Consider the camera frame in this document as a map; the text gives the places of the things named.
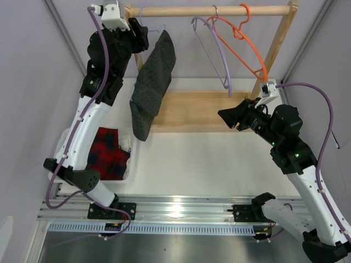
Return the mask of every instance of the red plaid shirt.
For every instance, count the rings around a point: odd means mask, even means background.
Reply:
[[[100,172],[101,180],[123,180],[130,153],[119,148],[118,130],[100,127],[88,156],[88,167]]]

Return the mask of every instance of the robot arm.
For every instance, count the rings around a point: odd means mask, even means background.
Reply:
[[[289,105],[279,105],[271,116],[263,112],[260,100],[246,99],[238,107],[221,110],[218,114],[229,128],[239,131],[251,128],[272,145],[270,154],[273,161],[294,184],[313,222],[298,216],[269,193],[254,198],[252,205],[259,211],[259,216],[277,222],[303,242],[303,249],[312,262],[336,262],[351,252],[348,236],[351,227],[337,208],[322,177],[322,190],[319,190],[316,158],[310,147],[298,137],[302,126],[298,111]],[[331,203],[336,216],[330,212],[322,193]],[[337,220],[341,220],[344,230]]]
[[[140,26],[135,18],[129,18],[129,24],[127,24],[124,20],[124,9],[120,9],[119,6],[121,3],[116,0],[106,0],[101,7],[93,6],[95,13],[102,15],[104,25],[102,34],[109,57],[107,81],[102,87],[102,92],[96,96],[105,74],[105,54],[99,34],[95,32],[90,37],[87,75],[80,89],[81,97],[69,134],[55,158],[47,158],[44,162],[46,169],[54,174],[56,172],[55,175],[70,185],[76,186],[92,200],[105,207],[114,207],[118,197],[100,181],[98,171],[87,168],[89,150],[100,122],[122,88],[122,78],[131,55],[149,47],[148,28]],[[82,115],[88,103],[95,97],[96,99]]]

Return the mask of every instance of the clothes rack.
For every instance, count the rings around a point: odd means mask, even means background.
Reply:
[[[203,6],[203,7],[144,7],[140,13],[140,7],[133,7],[130,4],[125,5],[127,17],[185,17],[185,16],[245,16],[247,10],[243,6]],[[289,31],[290,25],[293,22],[295,14],[298,10],[298,3],[289,1],[287,5],[251,5],[252,16],[282,16],[278,29],[272,40],[268,53],[264,59],[267,72],[269,73],[272,65],[278,55],[280,47]],[[138,69],[143,65],[142,60],[135,56],[138,63]],[[260,93],[260,79],[251,91],[235,91],[233,90],[232,98],[224,98],[226,91],[218,91],[213,93],[204,92],[169,92],[166,93],[164,102],[162,103],[160,113],[154,120],[152,132],[230,132],[225,123],[219,123],[215,116],[204,119],[201,111],[194,109],[192,106],[195,103],[207,105],[206,109],[209,112],[217,111],[225,108],[224,105],[235,107],[245,98],[255,99]],[[208,103],[209,96],[213,101]]]

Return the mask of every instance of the orange hanger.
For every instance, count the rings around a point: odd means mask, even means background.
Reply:
[[[250,18],[251,18],[251,11],[250,8],[247,4],[240,4],[241,6],[245,7],[247,10],[247,19],[243,22],[240,23],[239,25],[239,29],[233,25],[230,21],[228,21],[227,19],[221,17],[221,16],[212,16],[210,18],[207,19],[208,20],[212,20],[212,24],[213,24],[213,29],[217,35],[217,37],[227,46],[227,48],[230,49],[231,52],[233,52],[233,54],[248,68],[248,70],[250,70],[258,79],[261,79],[263,81],[268,81],[268,72],[267,72],[267,68],[264,64],[264,61],[259,53],[259,51],[257,50],[257,48],[254,46],[254,44],[251,42],[251,40],[241,31],[241,26],[247,22],[249,22]],[[259,70],[253,70],[240,56],[239,54],[223,39],[223,37],[221,37],[217,31],[216,31],[216,26],[214,25],[215,20],[214,19],[220,19],[224,22],[226,22],[228,25],[230,25],[233,28],[233,35],[234,38],[238,39],[238,40],[243,40],[245,39],[246,42],[251,46],[251,48],[253,49],[253,51],[255,52],[255,54],[258,57],[259,62],[261,63],[262,68],[260,68]],[[263,77],[260,77],[258,75],[259,72],[263,71]]]

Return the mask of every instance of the polka dot fabric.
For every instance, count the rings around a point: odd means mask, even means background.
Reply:
[[[171,73],[176,63],[174,45],[167,31],[163,31],[135,83],[132,99],[133,133],[140,141],[146,141],[162,99],[171,83]]]

